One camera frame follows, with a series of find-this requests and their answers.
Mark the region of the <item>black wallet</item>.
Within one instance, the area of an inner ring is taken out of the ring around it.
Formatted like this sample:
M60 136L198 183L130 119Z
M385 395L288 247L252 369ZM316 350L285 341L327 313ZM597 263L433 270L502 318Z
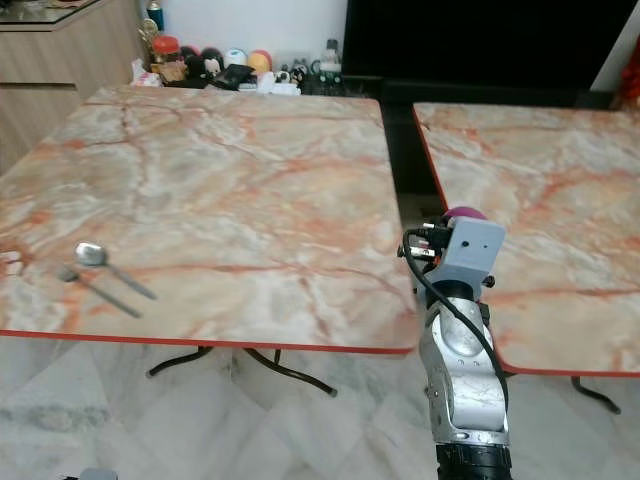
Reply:
M251 82L255 77L253 68L242 64L230 64L216 74L212 84L220 90L238 91L242 84Z

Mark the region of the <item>black plush toy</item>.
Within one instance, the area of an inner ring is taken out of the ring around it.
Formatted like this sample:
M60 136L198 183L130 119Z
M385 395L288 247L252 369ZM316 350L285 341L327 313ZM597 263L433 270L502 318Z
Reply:
M180 56L186 65L186 82L202 87L214 81L223 69L223 54L216 47L196 49L189 45L180 46Z

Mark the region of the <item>white plastic item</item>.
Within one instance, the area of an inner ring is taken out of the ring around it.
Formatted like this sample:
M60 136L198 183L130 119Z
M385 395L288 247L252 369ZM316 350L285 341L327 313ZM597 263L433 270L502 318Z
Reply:
M301 95L301 88L293 82L291 73L266 72L257 79L255 91L264 95Z

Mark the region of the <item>black television screen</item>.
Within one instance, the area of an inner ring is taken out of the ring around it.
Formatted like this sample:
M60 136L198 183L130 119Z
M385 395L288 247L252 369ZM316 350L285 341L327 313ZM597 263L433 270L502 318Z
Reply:
M640 0L347 0L343 72L588 90Z

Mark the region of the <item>light wood cabinet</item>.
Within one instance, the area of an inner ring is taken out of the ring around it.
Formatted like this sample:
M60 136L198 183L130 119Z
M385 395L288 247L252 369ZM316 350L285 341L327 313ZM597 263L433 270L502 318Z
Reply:
M0 170L6 172L142 58L138 0L12 0L0 14Z

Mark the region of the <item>silver metal spoon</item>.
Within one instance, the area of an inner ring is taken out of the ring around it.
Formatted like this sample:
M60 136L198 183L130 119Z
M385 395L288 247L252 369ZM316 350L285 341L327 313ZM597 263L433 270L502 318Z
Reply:
M81 266L86 268L104 268L109 273L113 274L116 279L128 285L132 291L141 294L141 296L148 298L148 300L157 300L157 294L152 292L150 288L143 285L138 280L134 279L132 275L129 275L127 271L116 268L115 265L110 264L109 253L105 247L101 244L95 244L90 242L79 242L74 248L74 256L76 261Z

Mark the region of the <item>purple round bowl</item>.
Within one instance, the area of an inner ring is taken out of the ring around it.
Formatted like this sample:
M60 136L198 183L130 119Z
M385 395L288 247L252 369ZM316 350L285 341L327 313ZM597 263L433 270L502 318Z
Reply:
M454 218L472 218L477 220L488 220L486 215L479 210L476 210L475 207L468 206L457 206L457 207L449 207L448 210L445 210L442 215L442 219L444 223L448 223Z

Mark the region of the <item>blue bottle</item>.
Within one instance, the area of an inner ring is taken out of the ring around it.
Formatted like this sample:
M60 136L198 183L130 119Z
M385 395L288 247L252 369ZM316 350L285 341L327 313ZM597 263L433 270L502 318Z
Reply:
M145 14L148 20L154 24L157 32L163 32L165 29L165 17L161 0L147 0Z

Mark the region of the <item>clear bottle green label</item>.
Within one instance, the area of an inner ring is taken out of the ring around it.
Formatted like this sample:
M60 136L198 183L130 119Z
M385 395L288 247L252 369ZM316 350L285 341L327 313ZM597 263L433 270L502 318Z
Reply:
M342 82L342 64L340 64L340 44L338 38L329 38L317 64L321 83L328 86L338 86Z

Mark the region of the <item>marble pattern folding table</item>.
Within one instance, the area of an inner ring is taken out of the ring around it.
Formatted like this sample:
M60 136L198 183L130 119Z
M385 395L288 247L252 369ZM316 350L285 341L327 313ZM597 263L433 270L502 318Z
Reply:
M351 232L393 224L379 248L411 284L396 248L399 215L383 114L371 99L116 86L95 93L0 179L3 326L10 337L238 346L227 302L196 294L163 307L104 268L122 265L119 234L205 233L206 221L320 221ZM413 302L408 285L408 293Z
M417 102L444 204L506 228L484 298L500 361L640 378L640 111Z

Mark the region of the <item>orange round figure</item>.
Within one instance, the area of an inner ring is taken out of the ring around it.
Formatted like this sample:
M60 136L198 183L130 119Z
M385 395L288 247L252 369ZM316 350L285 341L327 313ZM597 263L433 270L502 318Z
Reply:
M266 50L253 50L251 54L248 55L246 65L253 70L256 76L273 73L273 58L271 58L270 52Z

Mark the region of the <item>red lidded jar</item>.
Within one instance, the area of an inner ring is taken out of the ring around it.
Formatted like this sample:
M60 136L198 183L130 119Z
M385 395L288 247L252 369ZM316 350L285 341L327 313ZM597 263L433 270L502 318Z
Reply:
M177 37L159 35L152 38L151 50L154 54L154 73L159 74L165 83L180 82L186 78L186 63L180 54Z

